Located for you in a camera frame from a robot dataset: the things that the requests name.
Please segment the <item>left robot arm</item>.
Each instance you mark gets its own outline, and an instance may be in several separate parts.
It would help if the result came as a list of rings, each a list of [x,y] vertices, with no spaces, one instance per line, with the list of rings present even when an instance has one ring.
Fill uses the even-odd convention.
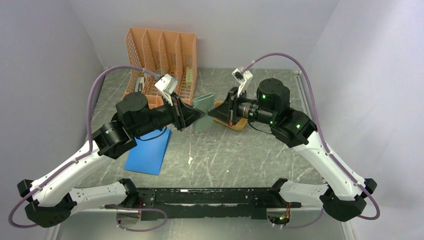
[[[139,205],[139,192],[129,178],[99,187],[79,188],[80,182],[100,166],[116,160],[142,136],[168,125],[179,131],[204,116],[204,112],[184,103],[173,93],[170,101],[150,108],[140,92],[126,95],[115,106],[110,122],[96,130],[84,146],[55,170],[37,180],[22,180],[20,196],[27,201],[26,217],[35,225],[49,228],[86,209],[115,205]]]

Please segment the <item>yellow oval tray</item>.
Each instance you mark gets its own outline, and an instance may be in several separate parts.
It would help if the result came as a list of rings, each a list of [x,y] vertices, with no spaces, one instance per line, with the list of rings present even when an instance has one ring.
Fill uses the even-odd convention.
[[[248,123],[248,120],[246,118],[243,117],[238,117],[237,116],[237,107],[238,107],[238,103],[237,100],[234,100],[232,104],[230,104],[232,106],[232,110],[235,113],[235,117],[231,120],[231,121],[222,121],[216,117],[213,117],[213,120],[217,123],[220,123],[234,131],[241,131],[246,124]]]

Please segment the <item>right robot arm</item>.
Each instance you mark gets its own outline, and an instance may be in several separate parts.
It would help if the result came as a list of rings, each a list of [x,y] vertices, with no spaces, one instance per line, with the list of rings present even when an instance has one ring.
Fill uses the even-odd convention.
[[[290,106],[290,90],[280,80],[262,80],[254,99],[239,94],[238,88],[233,87],[208,115],[230,126],[241,119],[268,125],[277,140],[303,156],[325,179],[321,185],[279,179],[269,197],[275,207],[285,203],[320,207],[340,222],[362,217],[377,183],[361,177],[337,159],[321,139],[313,120]]]

